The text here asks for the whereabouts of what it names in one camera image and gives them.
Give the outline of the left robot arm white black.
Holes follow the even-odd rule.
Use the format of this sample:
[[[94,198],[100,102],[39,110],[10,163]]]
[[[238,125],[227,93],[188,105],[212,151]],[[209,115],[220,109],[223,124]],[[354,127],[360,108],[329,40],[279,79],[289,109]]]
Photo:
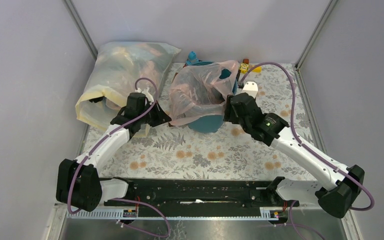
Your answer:
[[[132,204],[135,192],[129,188],[127,180],[117,177],[102,179],[99,173],[143,125],[157,127],[171,120],[150,96],[131,93],[126,106],[111,120],[107,130],[92,147],[74,160],[64,159],[59,164],[56,200],[67,204],[71,214],[80,210],[91,212],[98,205],[113,199],[124,206]]]

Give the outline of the pink plastic trash bag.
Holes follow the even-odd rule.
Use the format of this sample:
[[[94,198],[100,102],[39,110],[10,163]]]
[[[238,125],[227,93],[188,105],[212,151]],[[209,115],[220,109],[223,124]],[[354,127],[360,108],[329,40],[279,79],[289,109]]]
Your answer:
[[[221,116],[227,97],[234,94],[238,70],[236,60],[182,68],[168,89],[170,124],[182,126],[201,117]]]

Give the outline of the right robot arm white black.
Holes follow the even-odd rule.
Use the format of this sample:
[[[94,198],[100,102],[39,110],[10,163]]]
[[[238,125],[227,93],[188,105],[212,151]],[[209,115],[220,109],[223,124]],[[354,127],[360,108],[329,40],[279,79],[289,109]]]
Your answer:
[[[310,186],[298,196],[290,197],[278,186],[269,189],[266,198],[271,205],[279,206],[285,200],[318,204],[338,219],[351,210],[364,182],[365,171],[360,166],[347,166],[327,156],[300,138],[282,117],[263,113],[247,93],[227,97],[224,120],[240,125],[254,140],[285,154],[317,179],[318,186]]]

